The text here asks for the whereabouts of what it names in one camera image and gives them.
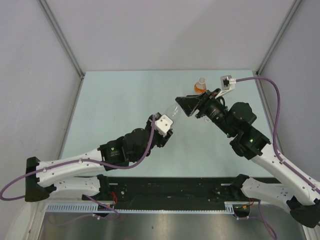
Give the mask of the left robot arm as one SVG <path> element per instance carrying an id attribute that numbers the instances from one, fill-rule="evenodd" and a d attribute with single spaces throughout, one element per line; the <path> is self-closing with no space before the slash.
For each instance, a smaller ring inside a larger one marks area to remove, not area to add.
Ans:
<path id="1" fill-rule="evenodd" d="M 56 189 L 55 180 L 95 171 L 128 169 L 147 157 L 153 147 L 164 147 L 172 136 L 173 120 L 163 114 L 152 115 L 145 128 L 137 128 L 116 140 L 74 158 L 40 161 L 26 160 L 25 201 L 45 200 Z"/>

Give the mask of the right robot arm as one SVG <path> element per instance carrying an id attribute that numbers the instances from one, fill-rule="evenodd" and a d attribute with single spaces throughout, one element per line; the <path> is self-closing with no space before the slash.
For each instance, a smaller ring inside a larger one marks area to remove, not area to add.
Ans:
<path id="1" fill-rule="evenodd" d="M 231 196 L 259 199 L 282 208 L 298 223 L 315 228 L 320 223 L 320 183 L 279 152 L 268 137 L 253 127 L 257 116 L 248 103 L 236 102 L 227 108 L 219 93 L 207 90 L 201 95 L 178 96 L 184 113 L 197 119 L 207 117 L 228 138 L 233 151 L 251 160 L 274 176 L 283 186 L 271 186 L 240 174 L 230 188 Z"/>

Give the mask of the clear water bottle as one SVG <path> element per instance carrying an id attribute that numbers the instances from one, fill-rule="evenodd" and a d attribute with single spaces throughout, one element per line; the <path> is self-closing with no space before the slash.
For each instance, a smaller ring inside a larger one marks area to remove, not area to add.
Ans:
<path id="1" fill-rule="evenodd" d="M 172 121 L 177 121 L 180 119 L 183 111 L 178 104 L 173 104 L 168 108 L 168 116 Z"/>

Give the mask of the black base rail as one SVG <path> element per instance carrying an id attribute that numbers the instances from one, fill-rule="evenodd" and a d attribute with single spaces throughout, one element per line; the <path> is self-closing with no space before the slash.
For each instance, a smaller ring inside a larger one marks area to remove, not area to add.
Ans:
<path id="1" fill-rule="evenodd" d="M 98 175 L 98 193 L 84 193 L 84 201 L 115 200 L 115 208 L 212 210 L 225 202 L 257 201 L 239 189 L 236 177 L 107 177 Z"/>

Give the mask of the tall orange tea bottle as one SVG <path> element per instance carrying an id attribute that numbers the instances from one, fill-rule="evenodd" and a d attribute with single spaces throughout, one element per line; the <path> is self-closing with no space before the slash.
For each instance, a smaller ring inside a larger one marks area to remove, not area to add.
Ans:
<path id="1" fill-rule="evenodd" d="M 206 80 L 201 77 L 194 85 L 194 92 L 196 95 L 200 95 L 207 90 Z"/>

